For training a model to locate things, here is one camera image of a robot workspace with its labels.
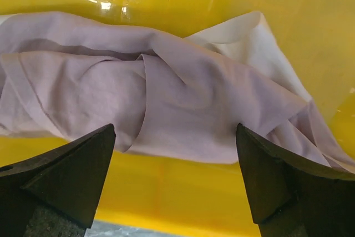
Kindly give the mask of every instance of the cloth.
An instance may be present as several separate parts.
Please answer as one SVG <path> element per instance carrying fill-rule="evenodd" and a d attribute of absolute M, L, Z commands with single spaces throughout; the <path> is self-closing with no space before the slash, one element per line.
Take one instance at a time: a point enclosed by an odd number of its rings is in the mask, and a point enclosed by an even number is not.
<path fill-rule="evenodd" d="M 74 140 L 113 123 L 121 152 L 234 163 L 242 123 L 355 172 L 259 12 L 187 40 L 61 12 L 1 21 L 0 134 Z"/>

